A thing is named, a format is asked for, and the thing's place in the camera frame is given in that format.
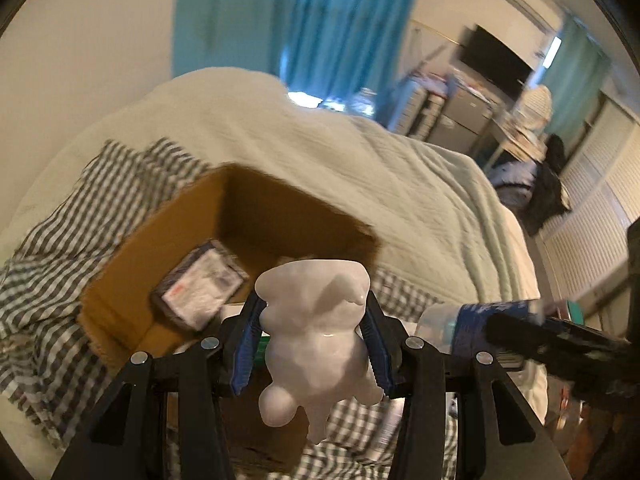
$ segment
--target white ceramic figure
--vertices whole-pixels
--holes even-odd
[[[273,383],[259,401],[267,426],[284,426],[303,406],[307,438],[318,444],[336,402],[380,402],[382,389],[355,331],[369,284],[365,268],[345,260],[290,262],[258,277],[255,291],[267,302],[260,324],[271,336],[265,362]]]

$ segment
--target blue bottle label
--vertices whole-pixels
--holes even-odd
[[[539,300],[463,305],[458,313],[451,353],[460,357],[473,357],[478,352],[485,351],[497,356],[498,349],[489,344],[484,336],[486,320],[495,312],[504,312],[519,319],[530,319],[536,322],[536,316],[529,313],[529,305],[533,301]]]

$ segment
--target white bedspread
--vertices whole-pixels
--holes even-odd
[[[0,258],[65,199],[105,140],[141,150],[160,137],[214,165],[259,168],[361,218],[383,239],[379,263],[443,301],[522,295],[502,208],[469,158],[300,108],[276,78],[235,68],[176,78],[85,130],[25,195],[0,235]]]

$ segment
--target desk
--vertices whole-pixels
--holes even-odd
[[[500,124],[491,119],[482,130],[479,139],[472,148],[471,157],[478,156],[482,146],[489,139],[495,139],[498,147],[494,150],[482,170],[487,173],[496,163],[502,152],[508,152],[518,160],[535,160],[541,162],[545,158],[546,146],[543,142],[531,142],[527,137],[515,130],[512,126]]]

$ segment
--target teal curtain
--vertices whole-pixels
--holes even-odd
[[[290,10],[291,0],[176,0],[174,76],[207,66],[278,75]]]
[[[414,0],[295,0],[282,79],[291,91],[345,99],[385,92]]]
[[[540,84],[549,88],[553,101],[546,132],[558,135],[570,147],[598,97],[610,60],[571,16],[565,20],[559,37],[560,49]]]

